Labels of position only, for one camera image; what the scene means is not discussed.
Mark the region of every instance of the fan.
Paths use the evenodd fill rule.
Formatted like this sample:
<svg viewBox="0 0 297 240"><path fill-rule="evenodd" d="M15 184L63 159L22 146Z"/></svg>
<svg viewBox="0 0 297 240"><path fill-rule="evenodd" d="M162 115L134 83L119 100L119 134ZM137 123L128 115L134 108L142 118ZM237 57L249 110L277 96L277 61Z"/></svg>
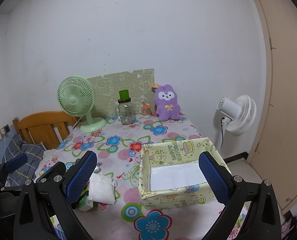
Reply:
<svg viewBox="0 0 297 240"><path fill-rule="evenodd" d="M95 94L92 84L80 77L66 78L57 89L57 101L69 115L84 116L81 125L82 132L93 132L106 125L101 117L92 118L91 110L94 106Z"/></svg>
<svg viewBox="0 0 297 240"><path fill-rule="evenodd" d="M247 95L238 97L234 102L223 97L218 102L217 109L226 115L221 119L222 133L219 134L216 144L216 149L219 150L223 143L225 131L233 136L239 136L250 128L255 119L256 104Z"/></svg>

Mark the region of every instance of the stuffed animal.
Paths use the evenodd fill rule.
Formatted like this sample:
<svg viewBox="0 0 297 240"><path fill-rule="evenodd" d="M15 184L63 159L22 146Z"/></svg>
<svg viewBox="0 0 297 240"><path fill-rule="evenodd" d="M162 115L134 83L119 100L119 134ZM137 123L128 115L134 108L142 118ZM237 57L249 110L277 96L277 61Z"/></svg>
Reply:
<svg viewBox="0 0 297 240"><path fill-rule="evenodd" d="M160 121L180 118L180 106L177 104L177 94L171 85L160 86L155 90L154 102Z"/></svg>

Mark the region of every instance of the fan base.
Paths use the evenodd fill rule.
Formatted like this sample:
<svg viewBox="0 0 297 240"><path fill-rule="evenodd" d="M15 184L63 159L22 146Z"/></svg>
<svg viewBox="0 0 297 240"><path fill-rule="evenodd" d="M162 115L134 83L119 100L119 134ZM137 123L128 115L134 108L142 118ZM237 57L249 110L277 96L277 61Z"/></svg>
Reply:
<svg viewBox="0 0 297 240"><path fill-rule="evenodd" d="M95 132L106 125L106 120L101 117L93 118L93 123L88 124L87 121L81 124L81 131L82 132Z"/></svg>

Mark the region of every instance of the table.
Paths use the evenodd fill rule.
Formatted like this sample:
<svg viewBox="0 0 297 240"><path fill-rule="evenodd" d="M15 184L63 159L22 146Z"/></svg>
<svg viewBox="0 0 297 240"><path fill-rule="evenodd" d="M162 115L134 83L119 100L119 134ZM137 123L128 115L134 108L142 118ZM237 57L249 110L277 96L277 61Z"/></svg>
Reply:
<svg viewBox="0 0 297 240"><path fill-rule="evenodd" d="M39 177L58 161L64 162L68 169L87 150L92 150L101 164L100 173L111 176L118 184L115 205L99 203L88 212L75 210L93 239L201 240L223 210L223 204L210 200L204 204L149 211L142 207L138 195L141 144L201 137L188 117L183 112L180 115L179 120L165 122L160 122L155 113L149 118L137 115L135 123L127 126L113 117L107 120L105 127L94 133L83 133L76 128L56 151L46 152L35 174ZM246 213L243 208L228 239L236 237ZM153 223L159 223L161 230L148 232L141 228L136 223L141 216L148 219L148 223L152 219ZM61 230L58 220L52 218L52 221Z"/></svg>

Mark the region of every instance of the metal bolt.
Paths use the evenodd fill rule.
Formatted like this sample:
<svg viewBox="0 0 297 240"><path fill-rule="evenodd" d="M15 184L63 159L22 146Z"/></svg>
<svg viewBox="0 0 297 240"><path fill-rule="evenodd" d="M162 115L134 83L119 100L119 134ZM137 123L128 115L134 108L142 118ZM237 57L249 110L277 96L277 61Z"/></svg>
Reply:
<svg viewBox="0 0 297 240"><path fill-rule="evenodd" d="M26 186L28 186L28 185L31 184L31 182L32 182L31 179L27 179L27 180L24 181L24 184L25 184Z"/></svg>
<svg viewBox="0 0 297 240"><path fill-rule="evenodd" d="M270 182L268 179L265 179L265 180L264 180L264 184L265 184L266 186L271 186L271 182Z"/></svg>
<svg viewBox="0 0 297 240"><path fill-rule="evenodd" d="M62 180L62 176L61 175L57 175L57 176L54 177L54 181L55 182L59 182L61 180Z"/></svg>
<svg viewBox="0 0 297 240"><path fill-rule="evenodd" d="M236 182L241 182L242 181L242 178L240 176L234 176L234 180Z"/></svg>

